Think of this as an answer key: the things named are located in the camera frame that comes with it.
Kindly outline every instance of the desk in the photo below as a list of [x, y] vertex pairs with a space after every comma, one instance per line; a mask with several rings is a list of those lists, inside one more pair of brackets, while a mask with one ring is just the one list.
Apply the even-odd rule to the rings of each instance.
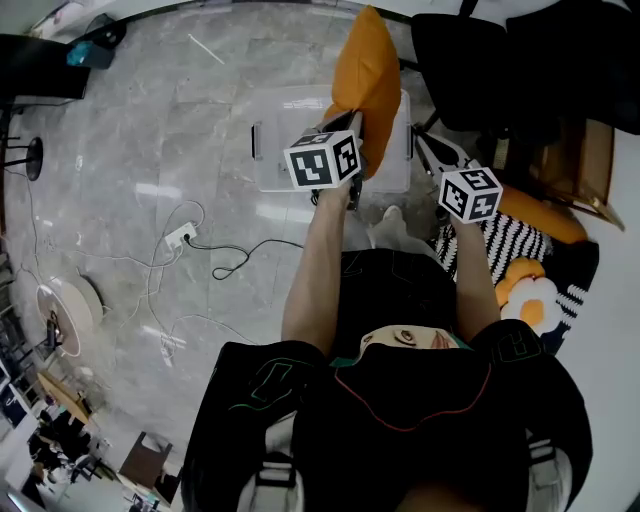
[[38, 380], [47, 393], [53, 396], [60, 405], [66, 407], [71, 416], [79, 419], [85, 425], [89, 423], [91, 413], [87, 411], [80, 397], [74, 398], [74, 393], [69, 391], [62, 382], [49, 372], [42, 371], [38, 373]]

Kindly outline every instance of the power strip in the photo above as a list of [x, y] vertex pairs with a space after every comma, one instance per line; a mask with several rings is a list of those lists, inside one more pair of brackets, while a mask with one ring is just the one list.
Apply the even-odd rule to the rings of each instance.
[[198, 236], [193, 222], [187, 222], [184, 226], [181, 226], [172, 233], [169, 233], [164, 237], [164, 241], [167, 243], [169, 249], [175, 251], [184, 242], [184, 235], [189, 235], [189, 240], [193, 240]]

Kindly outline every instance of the floor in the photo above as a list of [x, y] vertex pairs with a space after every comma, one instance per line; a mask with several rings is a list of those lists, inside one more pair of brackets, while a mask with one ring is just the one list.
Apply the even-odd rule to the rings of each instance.
[[[225, 281], [213, 280], [211, 270], [240, 255], [185, 250], [149, 297], [161, 324], [144, 297], [144, 266], [73, 251], [148, 264], [163, 232], [201, 220], [198, 207], [187, 203], [167, 225], [186, 200], [205, 210], [201, 244], [303, 243], [313, 211], [307, 195], [261, 193], [254, 183], [251, 97], [259, 88], [330, 84], [353, 17], [324, 6], [259, 3], [147, 17], [129, 24], [111, 68], [92, 72], [83, 101], [31, 108], [14, 118], [13, 134], [39, 135], [45, 146], [42, 176], [30, 185], [35, 246], [27, 182], [5, 176], [6, 244], [14, 266], [35, 274], [20, 272], [15, 300], [29, 339], [38, 342], [44, 329], [35, 312], [36, 281], [80, 272], [95, 284], [109, 309], [96, 332], [81, 340], [80, 356], [63, 364], [99, 404], [95, 420], [112, 444], [107, 458], [115, 466], [140, 430], [172, 442], [179, 463], [222, 345], [279, 340], [300, 250], [263, 246]], [[389, 22], [389, 28], [400, 56], [411, 58], [409, 27]], [[433, 107], [421, 76], [403, 71], [402, 84], [413, 120], [425, 120]], [[469, 142], [459, 134], [457, 140]], [[373, 194], [365, 186], [359, 216], [374, 223], [398, 204], [409, 232], [427, 238], [431, 184], [417, 159], [412, 164], [408, 193]], [[160, 244], [154, 264], [170, 259]], [[160, 277], [153, 272], [150, 291]], [[175, 345], [163, 343], [162, 332], [172, 329]], [[170, 357], [163, 357], [163, 345]]]

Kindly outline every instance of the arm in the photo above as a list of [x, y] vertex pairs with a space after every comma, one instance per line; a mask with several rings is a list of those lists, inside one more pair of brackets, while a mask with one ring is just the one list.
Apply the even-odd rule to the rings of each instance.
[[338, 321], [340, 260], [351, 182], [318, 198], [300, 266], [284, 307], [282, 339], [331, 350]]
[[482, 329], [500, 320], [500, 308], [480, 227], [477, 224], [462, 224], [453, 216], [451, 220], [458, 238], [458, 331], [469, 342]]

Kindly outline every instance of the plastic container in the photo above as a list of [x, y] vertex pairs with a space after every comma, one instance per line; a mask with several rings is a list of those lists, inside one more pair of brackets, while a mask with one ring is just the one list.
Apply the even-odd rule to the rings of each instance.
[[[304, 130], [318, 124], [329, 106], [329, 85], [281, 87], [256, 92], [250, 108], [254, 109], [256, 119], [251, 128], [252, 155], [256, 184], [260, 190], [294, 190], [283, 150], [291, 146]], [[409, 190], [412, 149], [409, 95], [402, 91], [384, 160], [363, 188], [371, 192], [402, 193]]]

